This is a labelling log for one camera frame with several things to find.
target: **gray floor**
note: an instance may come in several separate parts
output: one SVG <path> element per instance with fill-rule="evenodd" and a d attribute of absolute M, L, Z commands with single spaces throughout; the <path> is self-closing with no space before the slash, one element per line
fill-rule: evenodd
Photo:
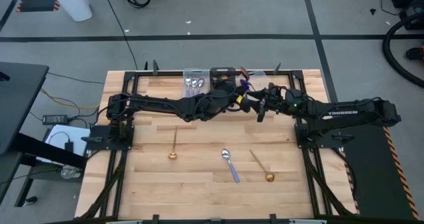
<path fill-rule="evenodd" d="M 11 0 L 0 0 L 0 16 Z M 107 0 L 89 0 L 93 18 L 75 23 L 63 8 L 56 12 L 16 13 L 9 17 L 0 37 L 121 36 Z M 145 9 L 134 9 L 125 0 L 111 0 L 127 35 L 190 34 L 312 34 L 304 0 L 152 0 Z M 380 10 L 380 0 L 311 0 L 321 34 L 385 34 L 399 19 Z M 373 16 L 370 9 L 377 9 Z M 399 29 L 397 33 L 411 33 Z M 403 121 L 391 128 L 409 187 L 421 218 L 424 217 L 424 139 L 420 121 L 424 91 L 399 77 L 384 60 L 381 40 L 324 40 L 329 68 L 340 101 L 381 96 L 396 104 Z M 404 66 L 424 78 L 420 62 L 409 62 L 403 53 L 420 40 L 396 40 L 392 50 Z M 138 67 L 158 61 L 161 69 L 244 66 L 286 69 L 317 68 L 321 63 L 314 40 L 161 40 L 129 42 Z M 107 70 L 133 70 L 125 42 L 0 42 L 0 60 L 45 64 L 50 71 L 85 80 L 103 81 Z M 99 102 L 101 85 L 83 84 L 48 76 L 43 88 L 81 106 Z M 76 114 L 40 94 L 32 112 Z M 28 116 L 22 132 L 41 139 L 47 127 Z M 27 172 L 20 167 L 17 176 Z M 23 180 L 13 182 L 0 205 L 0 223 L 45 223 L 74 216 L 79 185 L 35 181 L 30 193 L 40 198 L 35 205 L 14 208 Z"/>

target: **silver spoon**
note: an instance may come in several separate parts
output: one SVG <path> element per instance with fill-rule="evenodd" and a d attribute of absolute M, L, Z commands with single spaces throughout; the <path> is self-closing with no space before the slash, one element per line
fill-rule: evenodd
<path fill-rule="evenodd" d="M 185 86 L 187 87 L 187 90 L 185 91 L 186 97 L 190 96 L 190 85 L 191 85 L 191 78 L 186 78 L 185 79 Z"/>
<path fill-rule="evenodd" d="M 196 88 L 196 86 L 197 86 L 197 80 L 196 79 L 193 79 L 191 81 L 191 87 L 193 88 L 193 95 L 194 95 L 194 89 Z"/>
<path fill-rule="evenodd" d="M 236 183 L 240 182 L 239 177 L 237 176 L 236 170 L 234 169 L 233 163 L 231 163 L 230 160 L 230 151 L 228 151 L 226 148 L 223 148 L 221 151 L 221 154 L 223 155 L 223 158 L 228 161 L 228 165 L 230 166 L 231 173 L 233 174 L 234 181 Z"/>
<path fill-rule="evenodd" d="M 203 86 L 203 84 L 205 83 L 205 80 L 203 79 L 203 78 L 200 78 L 198 81 L 197 81 L 197 86 L 198 86 L 198 90 L 197 90 L 197 94 L 200 94 L 200 88 L 201 88 L 201 86 Z"/>

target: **wooden tabletop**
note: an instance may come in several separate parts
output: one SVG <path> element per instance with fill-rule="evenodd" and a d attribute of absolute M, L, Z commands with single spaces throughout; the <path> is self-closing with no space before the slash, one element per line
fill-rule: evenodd
<path fill-rule="evenodd" d="M 320 71 L 304 70 L 303 74 L 308 95 L 327 101 Z M 121 92 L 123 76 L 124 71 L 108 72 L 100 108 L 107 106 L 109 96 Z M 289 87 L 287 76 L 268 79 Z M 182 77 L 143 77 L 138 84 L 143 95 L 181 97 Z M 127 159 L 120 220 L 152 219 L 154 214 L 161 219 L 265 219 L 271 213 L 277 218 L 313 217 L 291 117 L 267 112 L 262 123 L 256 122 L 255 112 L 227 112 L 208 122 L 190 123 L 175 115 L 145 111 L 134 117 L 134 144 Z M 102 113 L 99 124 L 108 123 Z M 176 126 L 178 158 L 169 160 Z M 231 152 L 238 184 L 221 156 L 223 148 Z M 274 182 L 266 181 L 249 149 L 275 173 Z M 103 189 L 109 153 L 101 151 L 88 161 L 76 216 L 85 213 Z M 347 209 L 355 212 L 343 161 L 325 149 L 321 157 L 329 187 Z M 109 197 L 108 214 L 114 194 L 112 191 Z"/>

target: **gold spoon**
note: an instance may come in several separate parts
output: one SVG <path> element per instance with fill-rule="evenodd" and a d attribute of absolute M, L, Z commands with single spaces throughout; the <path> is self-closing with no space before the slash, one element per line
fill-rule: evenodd
<path fill-rule="evenodd" d="M 175 143 L 177 141 L 177 130 L 178 130 L 178 127 L 175 126 L 174 145 L 172 146 L 172 152 L 170 153 L 170 155 L 168 155 L 168 158 L 170 160 L 176 160 L 177 159 L 177 154 L 175 153 Z"/>
<path fill-rule="evenodd" d="M 268 181 L 268 182 L 274 181 L 275 175 L 273 173 L 271 173 L 271 172 L 266 171 L 264 165 L 259 161 L 258 157 L 256 157 L 256 155 L 254 155 L 253 151 L 252 150 L 249 150 L 249 151 L 252 153 L 253 158 L 258 162 L 258 164 L 260 165 L 260 167 L 265 171 L 265 173 L 266 173 L 266 181 Z"/>

